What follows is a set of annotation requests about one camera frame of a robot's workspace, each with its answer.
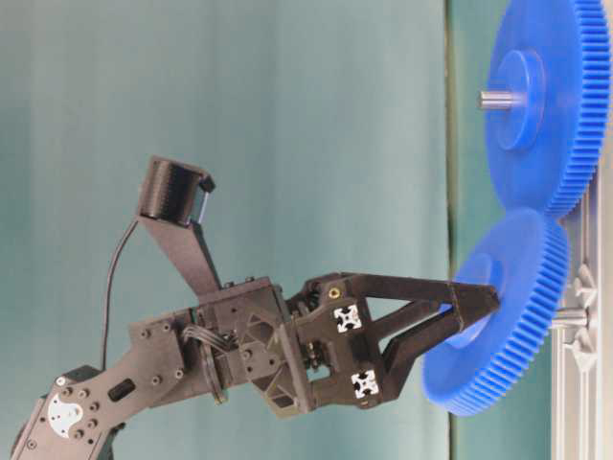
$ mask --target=cable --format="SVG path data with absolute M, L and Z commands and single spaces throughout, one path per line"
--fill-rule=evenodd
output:
M 119 240 L 115 252 L 113 252 L 113 258 L 111 259 L 111 265 L 108 268 L 108 274 L 106 275 L 106 291 L 104 292 L 104 309 L 102 311 L 102 349 L 101 349 L 101 370 L 106 370 L 106 350 L 108 348 L 108 329 L 109 329 L 109 315 L 111 310 L 111 288 L 113 287 L 113 275 L 115 274 L 115 268 L 117 268 L 117 262 L 119 256 L 121 256 L 124 250 L 127 240 L 130 238 L 134 229 L 138 224 L 138 220 L 135 218 L 125 229 L 124 235 Z
M 181 333 L 181 336 L 185 341 L 194 338 L 210 347 L 216 348 L 222 353 L 231 352 L 236 348 L 232 340 L 228 340 L 210 329 L 195 324 L 187 326 Z

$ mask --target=bolt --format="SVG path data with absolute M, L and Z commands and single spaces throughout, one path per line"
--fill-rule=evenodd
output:
M 338 287 L 333 287 L 328 292 L 328 297 L 332 300 L 336 300 L 341 296 L 341 289 Z

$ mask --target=metal shaft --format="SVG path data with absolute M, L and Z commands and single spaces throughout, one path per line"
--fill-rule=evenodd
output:
M 585 328 L 588 317 L 585 309 L 560 309 L 552 321 L 552 329 Z
M 477 102 L 482 110 L 509 110 L 513 106 L 513 94 L 510 91 L 479 91 Z

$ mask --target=teal wall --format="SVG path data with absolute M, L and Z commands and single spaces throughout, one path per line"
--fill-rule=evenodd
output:
M 483 114 L 489 54 L 507 0 L 450 0 L 449 160 L 452 260 L 457 266 L 503 216 L 489 181 Z M 453 419 L 455 460 L 550 458 L 551 345 L 546 341 L 526 376 L 492 409 Z
M 446 276 L 439 2 L 6 0 L 0 58 L 5 449 L 55 376 L 98 362 L 105 271 L 152 154 L 214 175 L 224 280 Z M 140 230 L 113 300 L 111 359 L 126 323 L 194 302 Z M 445 459 L 419 382 L 288 422 L 248 387 L 181 402 L 131 421 L 116 458 Z

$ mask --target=plastic gear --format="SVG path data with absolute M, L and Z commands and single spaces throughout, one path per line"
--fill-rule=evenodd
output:
M 610 87 L 601 0 L 512 0 L 491 56 L 489 90 L 522 103 L 488 111 L 492 182 L 505 208 L 563 217 L 598 165 Z
M 425 356 L 430 401 L 474 415 L 522 377 L 556 315 L 568 265 L 562 227 L 532 209 L 511 211 L 475 247 L 456 281 L 496 287 L 500 310 Z

